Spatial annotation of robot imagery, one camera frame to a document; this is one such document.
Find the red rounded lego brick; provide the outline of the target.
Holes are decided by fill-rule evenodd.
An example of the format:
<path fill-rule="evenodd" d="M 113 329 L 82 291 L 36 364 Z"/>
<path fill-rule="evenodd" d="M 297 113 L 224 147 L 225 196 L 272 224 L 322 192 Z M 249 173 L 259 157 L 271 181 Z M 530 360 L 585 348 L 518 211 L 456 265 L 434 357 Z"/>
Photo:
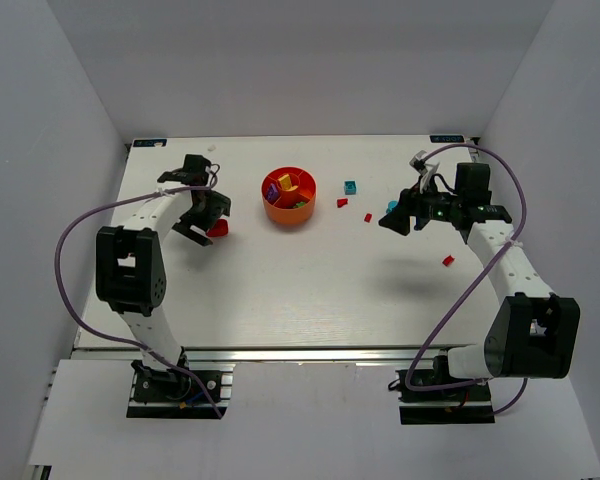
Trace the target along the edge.
<path fill-rule="evenodd" d="M 229 234 L 229 224 L 225 218 L 220 218 L 216 223 L 206 231 L 206 236 L 209 238 L 224 237 Z"/>

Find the purple 2x2 lego brick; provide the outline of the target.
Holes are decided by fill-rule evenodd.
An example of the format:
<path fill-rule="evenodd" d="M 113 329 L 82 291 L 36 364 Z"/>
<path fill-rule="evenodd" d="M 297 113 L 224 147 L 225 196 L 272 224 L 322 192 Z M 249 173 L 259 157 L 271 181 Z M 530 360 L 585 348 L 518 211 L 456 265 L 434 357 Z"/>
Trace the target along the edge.
<path fill-rule="evenodd" d="M 274 183 L 271 183 L 265 192 L 264 198 L 270 204 L 274 204 L 278 200 L 279 197 L 280 197 L 280 193 L 279 193 L 277 186 Z"/>

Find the yellow 2x3 lego brick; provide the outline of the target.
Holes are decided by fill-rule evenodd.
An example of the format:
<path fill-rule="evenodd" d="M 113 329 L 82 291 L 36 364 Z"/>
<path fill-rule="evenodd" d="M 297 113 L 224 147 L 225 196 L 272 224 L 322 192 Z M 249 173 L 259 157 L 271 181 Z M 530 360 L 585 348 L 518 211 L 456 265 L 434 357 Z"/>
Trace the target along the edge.
<path fill-rule="evenodd" d="M 295 191 L 298 188 L 298 179 L 295 174 L 284 173 L 277 179 L 279 188 L 284 192 Z"/>

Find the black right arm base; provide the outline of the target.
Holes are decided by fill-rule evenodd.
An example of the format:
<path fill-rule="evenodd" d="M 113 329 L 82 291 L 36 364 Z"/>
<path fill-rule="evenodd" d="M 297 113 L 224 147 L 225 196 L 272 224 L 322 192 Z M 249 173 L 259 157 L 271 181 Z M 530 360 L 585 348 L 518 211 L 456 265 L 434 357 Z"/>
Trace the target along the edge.
<path fill-rule="evenodd" d="M 407 370 L 397 370 L 397 378 L 387 389 L 399 394 L 402 425 L 470 425 L 495 422 L 491 392 L 487 385 L 459 387 L 460 380 L 449 375 L 445 355 L 433 358 L 432 366 L 414 371 L 414 386 L 451 387 L 437 391 L 416 392 L 407 387 Z"/>

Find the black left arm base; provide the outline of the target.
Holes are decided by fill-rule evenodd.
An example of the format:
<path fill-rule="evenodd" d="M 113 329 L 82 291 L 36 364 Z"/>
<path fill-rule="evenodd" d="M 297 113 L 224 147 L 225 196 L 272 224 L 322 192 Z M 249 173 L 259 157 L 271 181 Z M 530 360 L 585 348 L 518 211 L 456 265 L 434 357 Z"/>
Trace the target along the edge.
<path fill-rule="evenodd" d="M 155 371 L 141 360 L 131 362 L 134 376 L 126 417 L 130 419 L 219 420 L 198 383 L 190 376 Z"/>

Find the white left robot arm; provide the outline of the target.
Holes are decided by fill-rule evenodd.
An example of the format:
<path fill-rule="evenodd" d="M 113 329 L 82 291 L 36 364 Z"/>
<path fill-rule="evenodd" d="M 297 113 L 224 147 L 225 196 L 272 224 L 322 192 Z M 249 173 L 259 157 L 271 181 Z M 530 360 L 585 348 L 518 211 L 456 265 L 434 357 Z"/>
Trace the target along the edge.
<path fill-rule="evenodd" d="M 127 220 L 96 235 L 96 295 L 118 314 L 141 345 L 139 370 L 176 382 L 187 368 L 162 303 L 167 274 L 162 242 L 178 233 L 202 247 L 208 232 L 230 216 L 231 200 L 215 190 L 219 166 L 198 154 L 163 172 L 157 189 Z"/>

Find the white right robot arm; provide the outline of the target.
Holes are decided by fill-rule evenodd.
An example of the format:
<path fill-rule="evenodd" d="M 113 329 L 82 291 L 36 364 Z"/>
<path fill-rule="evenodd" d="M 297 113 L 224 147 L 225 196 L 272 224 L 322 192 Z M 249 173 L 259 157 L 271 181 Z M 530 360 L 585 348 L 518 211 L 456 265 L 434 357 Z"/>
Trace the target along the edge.
<path fill-rule="evenodd" d="M 401 192 L 397 205 L 379 222 L 400 235 L 429 222 L 451 224 L 487 271 L 500 302 L 484 340 L 453 347 L 437 359 L 437 382 L 498 377 L 561 379 L 570 369 L 580 320 L 572 298 L 544 282 L 514 239 L 507 210 L 491 202 L 490 168 L 456 166 L 450 191 L 437 188 L 438 166 L 413 159 L 416 185 Z"/>

